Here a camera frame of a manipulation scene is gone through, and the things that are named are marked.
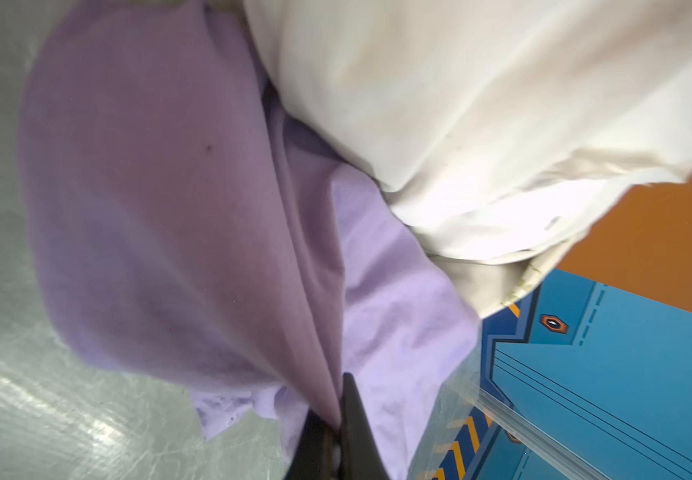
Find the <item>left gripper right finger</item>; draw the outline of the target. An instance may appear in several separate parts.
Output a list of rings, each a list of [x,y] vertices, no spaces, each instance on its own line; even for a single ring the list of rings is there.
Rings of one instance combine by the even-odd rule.
[[[340,430],[342,480],[389,480],[381,459],[355,377],[343,376]]]

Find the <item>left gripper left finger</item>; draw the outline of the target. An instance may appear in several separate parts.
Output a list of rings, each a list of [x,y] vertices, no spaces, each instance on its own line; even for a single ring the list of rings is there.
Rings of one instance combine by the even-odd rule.
[[[338,446],[338,431],[313,410],[309,410],[295,455],[284,479],[337,479],[340,468],[340,461],[336,458]]]

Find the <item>purple cloth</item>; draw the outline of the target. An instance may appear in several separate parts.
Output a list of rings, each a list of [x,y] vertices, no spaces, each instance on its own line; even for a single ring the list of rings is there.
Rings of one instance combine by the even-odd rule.
[[[188,389],[207,437],[248,411],[293,453],[359,388],[408,476],[477,314],[376,184],[288,115],[244,27],[202,1],[82,1],[24,93],[17,162],[56,330]]]

